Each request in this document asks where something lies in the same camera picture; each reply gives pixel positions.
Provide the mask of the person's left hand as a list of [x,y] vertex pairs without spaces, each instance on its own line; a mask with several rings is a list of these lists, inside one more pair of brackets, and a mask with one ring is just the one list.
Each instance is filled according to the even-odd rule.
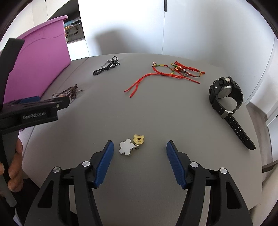
[[23,153],[23,144],[21,140],[18,138],[15,145],[15,154],[13,156],[11,165],[9,166],[8,169],[10,180],[7,183],[7,186],[9,190],[12,192],[18,192],[23,187],[22,153]]

